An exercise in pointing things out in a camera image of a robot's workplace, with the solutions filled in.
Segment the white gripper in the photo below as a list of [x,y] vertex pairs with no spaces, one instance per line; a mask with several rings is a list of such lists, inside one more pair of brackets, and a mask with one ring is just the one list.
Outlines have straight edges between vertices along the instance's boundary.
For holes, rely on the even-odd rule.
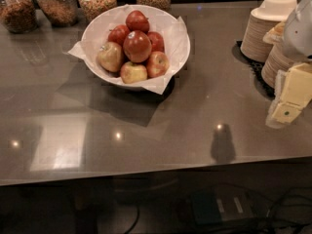
[[[312,61],[312,0],[300,0],[286,23],[277,23],[262,40],[267,44],[281,41],[283,54],[294,61]],[[279,70],[266,125],[280,129],[290,125],[312,100],[312,65],[300,63],[288,71]]]

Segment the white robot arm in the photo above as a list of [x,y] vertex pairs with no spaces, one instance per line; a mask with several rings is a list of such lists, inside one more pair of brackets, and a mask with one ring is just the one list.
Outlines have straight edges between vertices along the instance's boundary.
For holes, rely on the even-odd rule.
[[266,125],[280,129],[290,125],[312,100],[312,0],[300,0],[285,22],[272,27],[263,37],[280,44],[282,54],[293,61],[275,78],[275,98]]

